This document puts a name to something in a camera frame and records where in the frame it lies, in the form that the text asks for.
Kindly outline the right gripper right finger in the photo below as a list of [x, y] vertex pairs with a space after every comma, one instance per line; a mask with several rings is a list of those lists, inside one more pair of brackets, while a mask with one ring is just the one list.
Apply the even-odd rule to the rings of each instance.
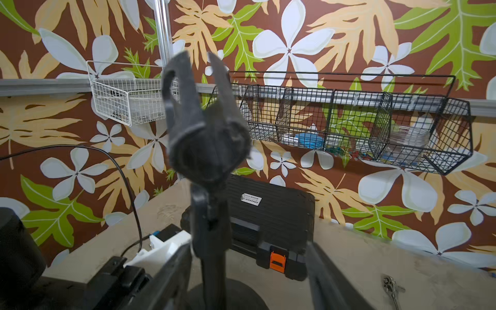
[[306, 269], [315, 309], [373, 309], [315, 242], [306, 245]]

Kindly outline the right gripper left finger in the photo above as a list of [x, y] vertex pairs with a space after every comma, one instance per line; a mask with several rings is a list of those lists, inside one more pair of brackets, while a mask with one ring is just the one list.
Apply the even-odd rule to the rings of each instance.
[[124, 309], [186, 309], [191, 246], [182, 245]]

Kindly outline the black round base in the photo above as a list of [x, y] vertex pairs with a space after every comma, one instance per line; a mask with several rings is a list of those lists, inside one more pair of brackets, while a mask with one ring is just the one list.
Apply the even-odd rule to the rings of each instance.
[[223, 290], [218, 284], [195, 286], [187, 293], [185, 309], [269, 309], [263, 298], [243, 282], [228, 278], [223, 284]]

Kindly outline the black stand pole with clip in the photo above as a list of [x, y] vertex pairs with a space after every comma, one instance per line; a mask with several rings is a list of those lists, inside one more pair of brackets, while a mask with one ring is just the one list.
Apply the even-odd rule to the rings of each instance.
[[162, 72], [163, 104], [173, 169], [191, 182], [192, 250], [200, 259], [206, 309], [227, 309], [226, 251], [232, 243], [229, 208], [220, 192], [247, 158], [251, 138], [237, 106], [226, 66], [208, 54], [217, 96], [202, 108], [188, 52]]

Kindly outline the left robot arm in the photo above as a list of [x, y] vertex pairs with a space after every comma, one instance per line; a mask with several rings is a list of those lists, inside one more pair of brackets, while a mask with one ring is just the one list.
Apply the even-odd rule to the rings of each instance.
[[111, 257], [88, 283], [43, 276], [45, 259], [17, 214], [1, 208], [1, 309], [125, 309], [151, 277]]

